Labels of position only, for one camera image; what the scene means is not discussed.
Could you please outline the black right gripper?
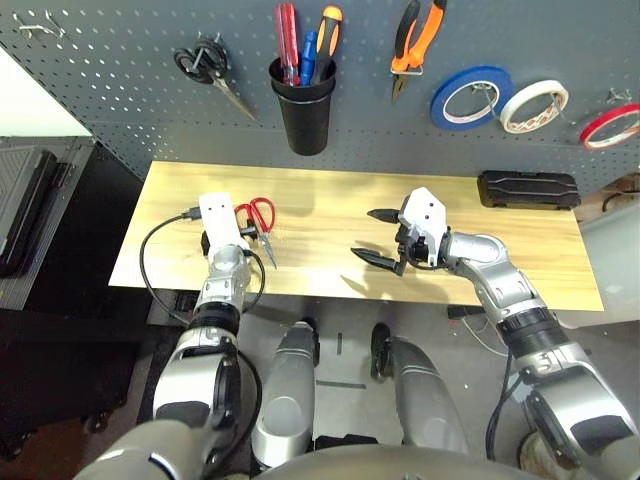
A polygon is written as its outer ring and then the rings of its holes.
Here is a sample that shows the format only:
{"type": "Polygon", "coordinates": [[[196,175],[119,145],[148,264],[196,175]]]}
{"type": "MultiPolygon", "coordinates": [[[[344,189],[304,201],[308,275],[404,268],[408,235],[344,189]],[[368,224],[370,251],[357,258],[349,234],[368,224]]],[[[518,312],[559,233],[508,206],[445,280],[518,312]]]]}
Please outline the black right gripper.
{"type": "MultiPolygon", "coordinates": [[[[399,211],[397,209],[372,209],[367,212],[367,215],[385,223],[397,224],[399,222],[399,211]]],[[[362,247],[351,248],[351,252],[376,268],[402,276],[407,265],[411,265],[417,270],[426,271],[432,269],[432,264],[428,260],[428,246],[424,243],[424,240],[425,238],[422,236],[413,239],[410,236],[409,228],[400,225],[395,235],[395,241],[398,244],[398,260],[384,257],[375,250],[362,247]]]]}

